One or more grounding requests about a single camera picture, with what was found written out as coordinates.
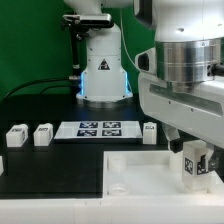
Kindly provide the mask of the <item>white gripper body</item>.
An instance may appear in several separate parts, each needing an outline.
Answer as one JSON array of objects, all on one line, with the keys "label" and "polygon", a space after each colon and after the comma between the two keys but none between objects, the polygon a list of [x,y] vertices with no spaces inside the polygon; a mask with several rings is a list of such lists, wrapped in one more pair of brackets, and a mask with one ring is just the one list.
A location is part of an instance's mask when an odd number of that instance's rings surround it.
[{"label": "white gripper body", "polygon": [[141,73],[138,88],[147,116],[224,148],[224,77],[199,83],[192,93],[174,93],[155,75]]}]

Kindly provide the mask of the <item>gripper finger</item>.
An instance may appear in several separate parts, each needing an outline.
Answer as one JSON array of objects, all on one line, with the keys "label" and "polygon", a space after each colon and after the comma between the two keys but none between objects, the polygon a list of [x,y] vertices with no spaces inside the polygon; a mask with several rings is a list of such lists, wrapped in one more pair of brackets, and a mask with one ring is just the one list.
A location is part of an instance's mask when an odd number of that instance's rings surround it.
[{"label": "gripper finger", "polygon": [[202,156],[202,168],[206,173],[215,171],[219,167],[222,149],[211,143],[206,144],[206,153]]},{"label": "gripper finger", "polygon": [[183,150],[183,141],[180,138],[178,129],[165,123],[162,124],[162,129],[168,141],[168,149],[173,153],[181,152]]}]

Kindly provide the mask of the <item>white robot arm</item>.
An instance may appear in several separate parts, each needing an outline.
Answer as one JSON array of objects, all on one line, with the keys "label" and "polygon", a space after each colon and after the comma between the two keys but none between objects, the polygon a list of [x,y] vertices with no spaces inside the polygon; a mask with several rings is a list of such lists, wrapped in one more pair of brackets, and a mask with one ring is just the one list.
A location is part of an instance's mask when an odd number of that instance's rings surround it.
[{"label": "white robot arm", "polygon": [[79,99],[114,103],[130,97],[120,62],[121,34],[110,8],[132,6],[135,18],[154,31],[154,45],[135,57],[145,115],[160,121],[173,152],[188,133],[211,147],[195,162],[213,171],[224,150],[224,0],[64,0],[73,9],[65,22],[86,33],[87,66]]}]

